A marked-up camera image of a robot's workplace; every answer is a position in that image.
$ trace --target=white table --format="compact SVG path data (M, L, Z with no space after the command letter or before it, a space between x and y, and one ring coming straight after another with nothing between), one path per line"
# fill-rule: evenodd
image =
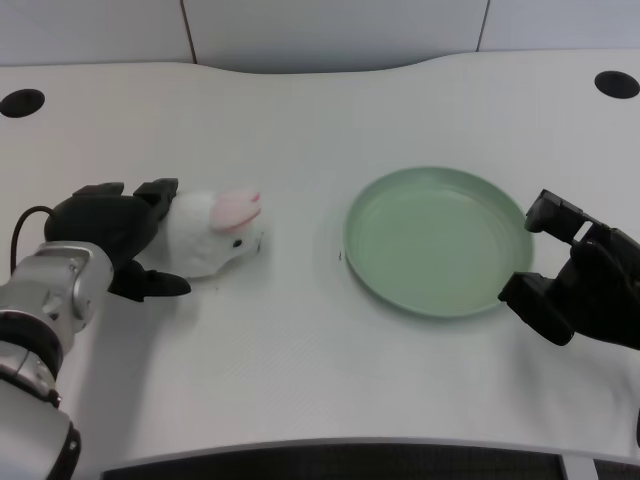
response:
M60 376L83 437L80 475L273 442L355 439L579 453L640 463L640 353L564 348L506 306L457 321L400 314L355 283L342 222L390 171L445 165L527 208L542 188L640 238L640 51L465 54L373 73L261 76L180 64L2 68L0 268L18 215L85 184L176 176L183 189L261 187L267 236L194 293L110 296ZM28 222L20 252L41 240ZM537 235L533 270L568 248Z

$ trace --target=stuffed bunny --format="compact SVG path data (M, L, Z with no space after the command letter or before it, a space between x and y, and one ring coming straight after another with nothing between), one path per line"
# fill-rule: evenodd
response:
M213 275L225 263L257 250L260 194L252 189L216 194L178 192L153 241L136 257L147 270L186 278Z

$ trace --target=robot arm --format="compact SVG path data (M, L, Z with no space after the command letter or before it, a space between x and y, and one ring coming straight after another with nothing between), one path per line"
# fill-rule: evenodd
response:
M576 240L585 222L592 225ZM577 332L640 350L640 245L546 190L525 228L568 243L570 258L555 279L514 273L498 298L556 345Z
M131 300L191 291L175 275L145 271L133 258L153 240L178 181L84 187L58 205L47 243L23 259L0 287L0 476L66 480L81 441L58 410L56 378L75 334L107 291Z
M0 287L0 472L4 478L71 478L80 435L58 410L57 377L74 336L100 307L113 277L96 245L52 242Z

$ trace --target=pink bunny ear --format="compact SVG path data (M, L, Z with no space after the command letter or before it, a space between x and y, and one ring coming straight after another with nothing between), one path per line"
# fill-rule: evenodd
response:
M219 200L211 209L211 228L230 230L246 225L260 214L256 201Z
M253 187L238 188L219 194L218 200L222 202L257 202L260 200L260 192Z

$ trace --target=green plate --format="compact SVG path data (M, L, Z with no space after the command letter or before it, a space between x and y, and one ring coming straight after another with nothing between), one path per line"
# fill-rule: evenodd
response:
M414 313L458 317L500 303L533 257L524 215L502 190L448 168L401 170L366 187L347 216L345 250L375 294Z

